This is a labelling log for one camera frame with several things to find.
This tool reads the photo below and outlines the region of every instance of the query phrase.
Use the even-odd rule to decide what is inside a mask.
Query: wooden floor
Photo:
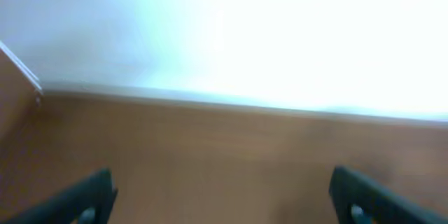
[[[444,125],[49,96],[3,143],[0,217],[110,167],[110,223],[336,223],[338,164],[448,216],[447,153]]]

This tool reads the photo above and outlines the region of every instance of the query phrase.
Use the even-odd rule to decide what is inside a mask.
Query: wall
[[[448,0],[0,2],[0,39],[50,88],[447,119]]]

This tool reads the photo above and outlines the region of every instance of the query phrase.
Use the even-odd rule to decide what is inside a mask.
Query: white wall
[[[448,0],[0,0],[43,81],[445,118]]]

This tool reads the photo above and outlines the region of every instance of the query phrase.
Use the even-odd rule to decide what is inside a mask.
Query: black plastic part
[[[94,224],[106,224],[117,193],[104,169],[1,224],[70,224],[89,208],[95,210]]]
[[[346,167],[336,167],[330,196],[341,224],[355,224],[351,207],[360,206],[376,223],[445,224],[448,220],[394,195],[368,177]]]

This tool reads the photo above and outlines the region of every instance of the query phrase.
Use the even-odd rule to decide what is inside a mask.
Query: floor
[[[448,120],[448,0],[0,3],[0,40],[42,85]]]
[[[448,216],[447,137],[434,122],[48,95],[0,148],[0,218],[110,167],[110,223],[336,223],[338,164]]]

